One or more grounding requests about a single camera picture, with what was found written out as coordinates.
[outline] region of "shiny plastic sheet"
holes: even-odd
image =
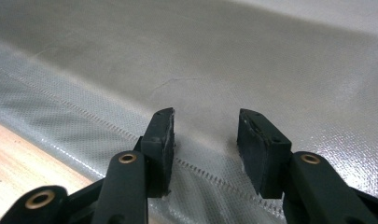
[[[284,222],[242,172],[241,107],[378,197],[378,2],[290,3],[0,1],[0,121],[97,179],[174,107],[165,222]]]

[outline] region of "wooden surface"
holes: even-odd
[[[0,125],[0,217],[22,194],[45,185],[71,194],[91,181]]]

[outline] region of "round metal fastener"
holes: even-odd
[[[54,191],[52,191],[50,189],[46,189],[46,190],[40,191],[40,192],[32,195],[32,197],[30,197],[26,201],[25,207],[28,208],[28,209],[41,208],[43,206],[46,206],[50,202],[52,202],[52,200],[54,198],[55,198]]]
[[[301,155],[301,159],[307,163],[310,163],[310,164],[319,164],[320,163],[320,159],[316,156],[313,156],[311,154],[304,154],[304,155]]]
[[[136,161],[136,156],[134,154],[125,154],[119,157],[119,162],[121,163],[131,163],[133,161]]]

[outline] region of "gray fabric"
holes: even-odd
[[[378,197],[378,2],[0,1],[0,121],[51,155],[100,178],[169,106],[163,221],[284,222],[241,170],[241,107]]]

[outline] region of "crinkled plastic surface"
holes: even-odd
[[[378,197],[378,2],[0,1],[0,122],[105,175],[174,107],[173,223],[284,223],[236,148],[240,108]]]

